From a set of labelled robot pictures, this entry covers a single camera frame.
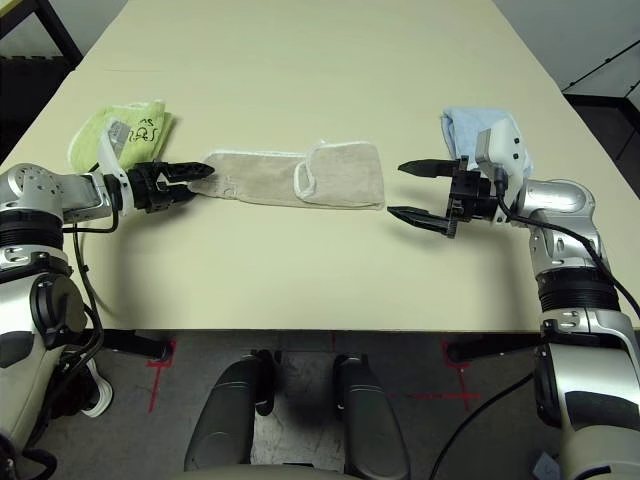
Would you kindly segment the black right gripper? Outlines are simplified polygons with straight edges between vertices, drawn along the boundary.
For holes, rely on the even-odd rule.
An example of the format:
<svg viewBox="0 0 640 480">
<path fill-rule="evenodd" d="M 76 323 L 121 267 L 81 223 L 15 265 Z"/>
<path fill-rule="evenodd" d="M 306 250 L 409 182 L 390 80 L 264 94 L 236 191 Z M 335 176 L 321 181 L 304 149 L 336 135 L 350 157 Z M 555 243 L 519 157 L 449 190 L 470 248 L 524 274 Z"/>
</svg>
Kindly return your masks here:
<svg viewBox="0 0 640 480">
<path fill-rule="evenodd" d="M 446 232 L 454 238 L 460 222 L 479 219 L 491 222 L 498 209 L 492 185 L 480 171 L 467 169 L 467 158 L 457 160 L 421 159 L 405 162 L 398 170 L 421 178 L 451 178 L 447 217 L 432 215 L 429 211 L 410 206 L 390 206 L 387 212 L 416 228 Z"/>
</svg>

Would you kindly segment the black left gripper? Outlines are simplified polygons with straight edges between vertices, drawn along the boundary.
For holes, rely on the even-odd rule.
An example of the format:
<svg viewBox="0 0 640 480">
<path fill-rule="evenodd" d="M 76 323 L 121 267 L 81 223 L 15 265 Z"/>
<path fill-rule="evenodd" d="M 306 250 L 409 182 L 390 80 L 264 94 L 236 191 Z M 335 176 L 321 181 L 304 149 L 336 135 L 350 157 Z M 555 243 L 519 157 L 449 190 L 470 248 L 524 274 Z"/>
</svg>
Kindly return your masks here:
<svg viewBox="0 0 640 480">
<path fill-rule="evenodd" d="M 173 201 L 192 201 L 197 194 L 189 188 L 188 182 L 205 179 L 215 169 L 201 162 L 167 163 L 141 162 L 127 172 L 132 189 L 134 207 L 155 213 L 167 210 Z M 166 173 L 172 182 L 159 185 L 159 177 Z"/>
</svg>

